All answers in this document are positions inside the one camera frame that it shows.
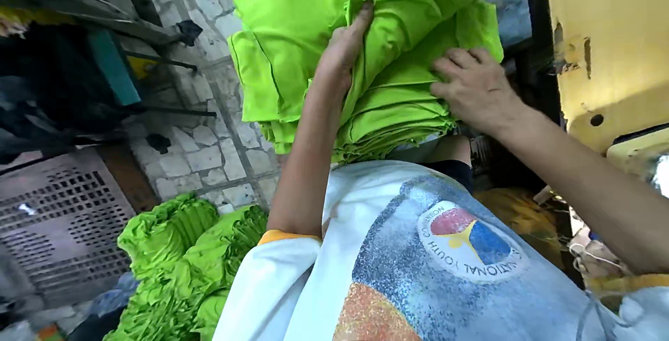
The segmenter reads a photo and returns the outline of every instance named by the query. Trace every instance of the person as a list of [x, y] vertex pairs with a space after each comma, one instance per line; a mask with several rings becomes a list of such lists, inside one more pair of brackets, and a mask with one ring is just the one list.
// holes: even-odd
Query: person
[[[669, 340], [667, 287], [628, 293], [615, 315], [450, 176], [388, 160], [330, 171], [372, 15], [366, 3], [322, 54], [268, 231], [237, 272], [214, 341]], [[431, 92], [534, 170], [635, 273], [669, 269], [669, 200], [524, 105], [484, 49], [448, 50], [433, 69], [449, 82]], [[454, 157], [442, 166], [469, 164]]]

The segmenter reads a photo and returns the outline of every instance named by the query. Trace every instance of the stack of green t-shirts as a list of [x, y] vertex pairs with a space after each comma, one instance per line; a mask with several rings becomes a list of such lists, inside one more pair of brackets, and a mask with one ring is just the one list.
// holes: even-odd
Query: stack of green t-shirts
[[[332, 31], [364, 0], [234, 0], [244, 29], [228, 38], [244, 90], [243, 120], [290, 151], [305, 93]], [[333, 161], [382, 158], [454, 126], [430, 95], [430, 63], [450, 47], [485, 46], [502, 59], [494, 6], [482, 0], [373, 0], [374, 20], [353, 69]]]
[[192, 194], [134, 217], [118, 237], [140, 284], [121, 315], [116, 340], [210, 340], [246, 253], [264, 233], [257, 206], [218, 216]]

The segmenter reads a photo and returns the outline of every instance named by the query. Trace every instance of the yellow sleeve trim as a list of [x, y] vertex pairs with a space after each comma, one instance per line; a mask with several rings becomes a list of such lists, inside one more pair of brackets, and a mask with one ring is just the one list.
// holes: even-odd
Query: yellow sleeve trim
[[315, 237], [314, 235], [301, 235], [301, 234], [291, 234], [284, 233], [280, 230], [267, 230], [260, 238], [260, 242], [257, 245], [263, 245], [265, 243], [270, 243], [274, 241], [281, 241], [283, 239], [296, 239], [296, 238], [311, 238], [316, 241], [321, 242], [321, 238]]
[[669, 275], [647, 274], [635, 277], [589, 279], [588, 284], [593, 292], [599, 293], [633, 293], [647, 287], [669, 286]]

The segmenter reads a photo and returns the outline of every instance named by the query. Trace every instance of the printed logo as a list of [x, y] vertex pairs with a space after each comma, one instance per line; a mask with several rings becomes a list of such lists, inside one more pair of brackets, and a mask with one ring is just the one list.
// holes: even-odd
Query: printed logo
[[514, 240], [450, 201], [441, 201], [418, 218], [425, 250], [454, 276], [482, 283], [520, 273], [527, 256]]

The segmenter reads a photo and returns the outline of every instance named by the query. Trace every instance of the perforated metal panel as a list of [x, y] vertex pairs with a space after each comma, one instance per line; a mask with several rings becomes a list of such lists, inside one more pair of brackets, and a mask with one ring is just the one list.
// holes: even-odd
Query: perforated metal panel
[[0, 243], [49, 307], [90, 300], [128, 270], [116, 238], [132, 216], [94, 149], [0, 177]]

